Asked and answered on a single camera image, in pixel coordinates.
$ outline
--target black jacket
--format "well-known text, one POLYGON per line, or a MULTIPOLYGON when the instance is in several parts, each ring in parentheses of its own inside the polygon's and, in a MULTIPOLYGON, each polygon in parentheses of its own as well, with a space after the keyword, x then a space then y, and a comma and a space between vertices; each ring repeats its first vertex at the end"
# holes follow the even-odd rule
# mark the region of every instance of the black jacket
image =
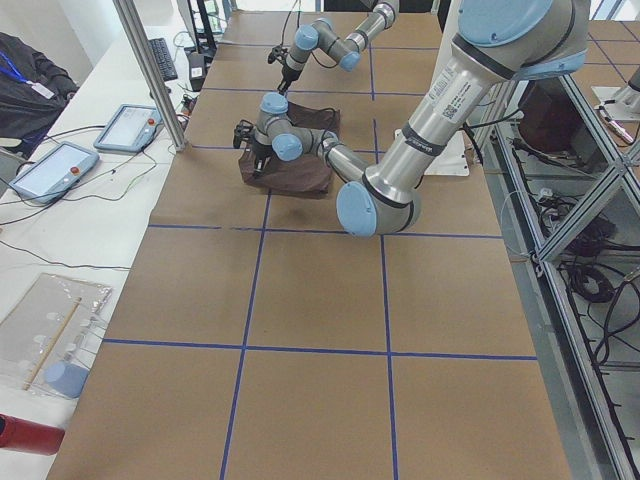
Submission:
MULTIPOLYGON (((26 138, 46 131, 67 105, 67 96, 78 90, 66 70, 20 39, 0 32, 0 52, 4 53, 27 80, 39 82, 55 95, 47 100, 31 88, 0 72, 0 137, 26 138)), ((11 70, 0 56, 0 65, 11 70)))

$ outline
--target brown table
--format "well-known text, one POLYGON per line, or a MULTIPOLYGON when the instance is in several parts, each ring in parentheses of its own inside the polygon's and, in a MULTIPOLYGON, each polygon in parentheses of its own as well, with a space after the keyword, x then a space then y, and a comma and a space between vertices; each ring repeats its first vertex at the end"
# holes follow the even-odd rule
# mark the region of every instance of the brown table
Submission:
MULTIPOLYGON (((241 182, 233 126, 280 81, 283 20, 231 19, 49 478, 570 478, 481 167, 426 178, 420 221, 368 239, 342 232, 338 181, 313 200, 241 182)), ((340 108, 373 162, 439 42, 403 15, 290 98, 340 108)))

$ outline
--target wooden stick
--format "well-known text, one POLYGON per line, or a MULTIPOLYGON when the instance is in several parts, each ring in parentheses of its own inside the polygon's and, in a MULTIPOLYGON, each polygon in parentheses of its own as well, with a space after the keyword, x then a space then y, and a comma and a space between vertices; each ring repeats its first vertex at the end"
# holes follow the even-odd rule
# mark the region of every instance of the wooden stick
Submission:
POLYGON ((76 298, 76 301, 73 304, 73 307, 71 307, 71 310, 69 311, 69 313, 67 313, 67 316, 64 317, 62 324, 60 325, 60 327, 58 327, 58 331, 55 333, 53 337, 51 337, 51 341, 49 342, 49 345, 47 345, 47 348, 45 349, 45 351, 42 353, 42 356, 40 357, 40 361, 38 361, 35 368, 31 371, 29 378, 25 380, 24 385, 22 386, 23 390, 29 390, 29 387, 31 386, 33 381, 36 379, 36 376, 38 375, 38 372, 42 368, 42 365, 44 365, 44 362, 46 362, 47 358, 49 358, 49 355, 51 355, 53 347, 55 347, 56 343, 58 343, 58 340, 60 340, 60 337, 62 336, 62 332, 64 332, 64 329, 67 328, 67 325, 69 325, 71 318, 76 313, 76 310, 80 306, 80 302, 82 302, 82 298, 81 297, 76 298))

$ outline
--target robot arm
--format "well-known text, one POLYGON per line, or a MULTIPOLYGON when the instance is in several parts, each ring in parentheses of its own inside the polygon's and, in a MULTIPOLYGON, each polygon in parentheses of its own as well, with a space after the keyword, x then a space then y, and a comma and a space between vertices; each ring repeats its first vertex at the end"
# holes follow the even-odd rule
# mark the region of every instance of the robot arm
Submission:
POLYGON ((347 182, 337 198, 345 230, 371 236, 413 225, 424 171, 489 89, 577 70, 586 56, 588 16, 588 0, 463 0, 451 60, 379 164, 367 165, 335 136, 316 138, 316 154, 347 182))
POLYGON ((360 61, 360 53, 380 32, 391 28, 399 12, 399 0, 380 1, 373 12, 353 33, 342 40, 333 31, 331 21, 320 18, 311 25, 301 25, 287 50, 278 45, 269 55, 268 62, 282 63, 282 82, 278 85, 281 95, 300 78, 307 60, 315 49, 325 52, 337 65, 350 72, 360 61))

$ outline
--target white table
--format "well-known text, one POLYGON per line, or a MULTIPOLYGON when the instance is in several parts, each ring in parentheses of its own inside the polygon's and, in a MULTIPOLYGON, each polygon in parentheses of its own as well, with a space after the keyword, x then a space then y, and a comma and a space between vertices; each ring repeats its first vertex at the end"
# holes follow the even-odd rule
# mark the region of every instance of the white table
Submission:
MULTIPOLYGON (((176 51, 177 47, 173 45, 174 36, 181 30, 181 25, 147 28, 149 38, 165 37, 170 51, 177 53, 175 65, 180 78, 167 83, 175 106, 184 93, 180 85, 188 88, 186 56, 181 48, 176 51)), ((185 39, 188 37, 180 37, 181 42, 185 39)), ((149 88, 122 34, 82 85, 50 135, 88 125, 104 125, 124 103, 153 105, 149 88)), ((99 130, 88 130, 57 139, 93 148, 98 133, 99 130)), ((33 159, 40 158, 54 145, 52 141, 43 144, 33 159)), ((89 198, 79 202, 61 201, 32 219, 1 227, 0 239, 52 261, 130 267, 175 153, 168 133, 161 131, 146 153, 155 160, 156 167, 140 178, 122 200, 108 202, 89 198)), ((119 197, 134 177, 153 166, 153 160, 143 155, 119 166, 128 158, 125 155, 100 154, 98 165, 81 182, 104 172, 111 173, 70 192, 66 198, 91 194, 119 197)), ((6 204, 17 199, 12 191, 7 191, 0 199, 0 223, 35 211, 22 203, 6 204)), ((20 301, 38 275, 46 272, 111 286, 113 292, 101 312, 101 317, 109 320, 127 278, 126 271, 47 265, 4 245, 0 245, 0 251, 0 319, 4 319, 20 301)), ((43 397, 0 386, 0 412, 7 415, 64 428, 74 409, 72 400, 43 397)), ((54 458, 0 449, 0 476, 3 479, 41 480, 47 476, 54 458)))

